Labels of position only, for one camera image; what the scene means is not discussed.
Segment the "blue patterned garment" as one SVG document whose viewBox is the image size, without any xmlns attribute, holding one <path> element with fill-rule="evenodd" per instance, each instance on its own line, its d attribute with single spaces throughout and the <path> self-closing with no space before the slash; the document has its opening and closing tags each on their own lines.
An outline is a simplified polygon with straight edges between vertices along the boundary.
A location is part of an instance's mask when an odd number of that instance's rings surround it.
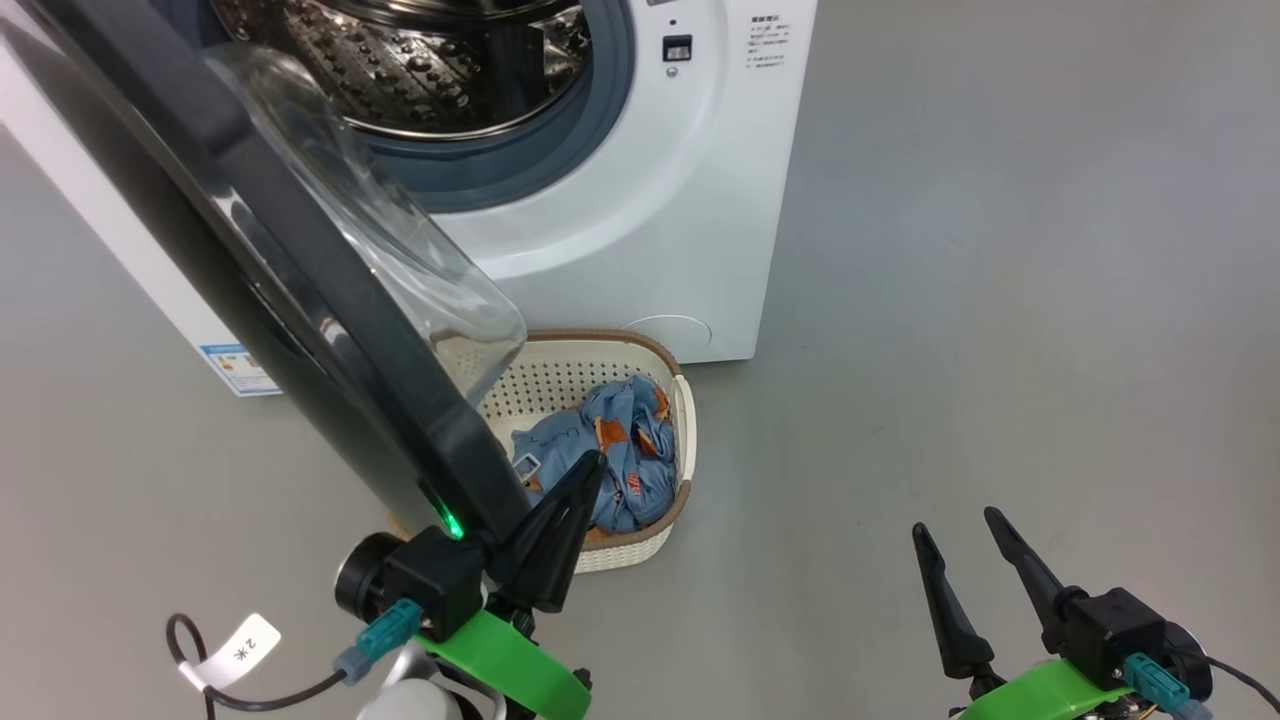
<svg viewBox="0 0 1280 720">
<path fill-rule="evenodd" d="M 588 451 L 608 469 L 591 525 L 609 536 L 659 521 L 678 484 L 677 447 L 666 392 L 645 375 L 591 388 L 576 406 L 516 430 L 513 466 L 531 503 L 539 503 Z"/>
</svg>

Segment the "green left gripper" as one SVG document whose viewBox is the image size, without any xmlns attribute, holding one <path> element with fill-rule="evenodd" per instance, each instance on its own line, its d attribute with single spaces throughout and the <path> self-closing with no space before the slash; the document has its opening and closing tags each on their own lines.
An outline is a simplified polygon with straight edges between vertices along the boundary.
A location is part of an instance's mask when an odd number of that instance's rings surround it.
<svg viewBox="0 0 1280 720">
<path fill-rule="evenodd" d="M 588 720 L 590 671 L 566 667 L 532 639 L 531 609 L 563 609 L 607 474 L 607 457 L 585 452 L 492 559 L 492 579 L 522 591 L 529 607 L 494 592 L 447 639 L 428 626 L 415 637 L 447 679 L 490 701 L 484 720 Z"/>
</svg>

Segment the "black washing machine door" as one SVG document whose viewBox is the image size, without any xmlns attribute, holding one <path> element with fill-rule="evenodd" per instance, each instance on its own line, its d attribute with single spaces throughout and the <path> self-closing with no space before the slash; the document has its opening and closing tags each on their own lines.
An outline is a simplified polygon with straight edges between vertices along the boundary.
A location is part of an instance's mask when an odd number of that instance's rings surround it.
<svg viewBox="0 0 1280 720">
<path fill-rule="evenodd" d="M 3 111 L 191 345 L 239 345 L 403 524 L 494 552 L 530 512 L 479 404 L 520 310 L 293 58 L 148 0 L 0 0 Z"/>
</svg>

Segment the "blue energy label sticker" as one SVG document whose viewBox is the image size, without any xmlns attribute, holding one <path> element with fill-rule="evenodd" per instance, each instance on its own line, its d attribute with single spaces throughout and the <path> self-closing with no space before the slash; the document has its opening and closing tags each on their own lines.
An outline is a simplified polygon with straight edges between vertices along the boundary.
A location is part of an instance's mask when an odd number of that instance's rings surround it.
<svg viewBox="0 0 1280 720">
<path fill-rule="evenodd" d="M 237 397 L 282 395 L 243 345 L 201 345 L 200 351 Z"/>
</svg>

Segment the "cream perforated laundry basket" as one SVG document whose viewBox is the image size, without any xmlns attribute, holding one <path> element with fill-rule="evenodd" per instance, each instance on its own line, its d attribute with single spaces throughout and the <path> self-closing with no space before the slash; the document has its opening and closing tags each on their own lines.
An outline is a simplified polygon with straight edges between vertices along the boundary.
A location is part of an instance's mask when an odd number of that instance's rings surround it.
<svg viewBox="0 0 1280 720">
<path fill-rule="evenodd" d="M 490 454 L 477 475 L 438 480 L 426 489 L 454 538 L 495 544 L 531 511 L 534 503 L 513 466 L 513 432 L 579 405 L 596 386 L 645 375 L 669 400 L 677 447 L 675 502 L 659 521 L 635 533 L 609 536 L 590 525 L 576 570 L 631 568 L 664 547 L 692 492 L 699 432 L 692 388 L 664 346 L 623 331 L 550 331 L 516 346 L 454 337 L 436 342 L 434 351 L 474 404 L 485 425 L 479 447 Z"/>
</svg>

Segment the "small printed text sticker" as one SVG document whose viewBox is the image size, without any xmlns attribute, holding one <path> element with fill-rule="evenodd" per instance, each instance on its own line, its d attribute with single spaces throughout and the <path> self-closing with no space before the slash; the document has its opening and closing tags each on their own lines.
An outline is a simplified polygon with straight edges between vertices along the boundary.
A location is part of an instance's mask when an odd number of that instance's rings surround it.
<svg viewBox="0 0 1280 720">
<path fill-rule="evenodd" d="M 792 24 L 782 15 L 753 15 L 745 40 L 745 67 L 764 70 L 783 67 L 791 47 Z"/>
</svg>

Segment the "white front-load washing machine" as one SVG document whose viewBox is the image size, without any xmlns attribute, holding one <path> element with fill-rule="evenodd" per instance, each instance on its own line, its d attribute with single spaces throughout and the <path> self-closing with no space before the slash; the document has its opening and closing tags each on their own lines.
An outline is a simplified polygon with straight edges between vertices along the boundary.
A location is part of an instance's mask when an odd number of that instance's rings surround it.
<svg viewBox="0 0 1280 720">
<path fill-rule="evenodd" d="M 148 0 L 298 61 L 531 331 L 754 355 L 818 0 Z M 753 15 L 791 24 L 745 67 Z"/>
</svg>

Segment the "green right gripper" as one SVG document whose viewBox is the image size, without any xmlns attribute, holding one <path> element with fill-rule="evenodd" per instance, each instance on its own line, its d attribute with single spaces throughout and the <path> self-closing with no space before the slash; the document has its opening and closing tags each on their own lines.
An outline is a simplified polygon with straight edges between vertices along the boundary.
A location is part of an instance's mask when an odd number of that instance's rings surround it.
<svg viewBox="0 0 1280 720">
<path fill-rule="evenodd" d="M 1056 578 L 1000 509 L 986 507 L 984 520 L 1030 600 L 1044 650 L 1062 655 L 1068 647 L 1065 607 L 1076 597 L 1076 588 Z M 972 702 L 954 720 L 1082 720 L 1097 717 L 1098 707 L 1133 692 L 1128 685 L 1101 689 L 1061 659 L 1001 683 L 991 666 L 995 652 L 964 612 L 946 577 L 945 559 L 923 521 L 914 524 L 911 542 L 943 674 L 972 682 Z"/>
</svg>

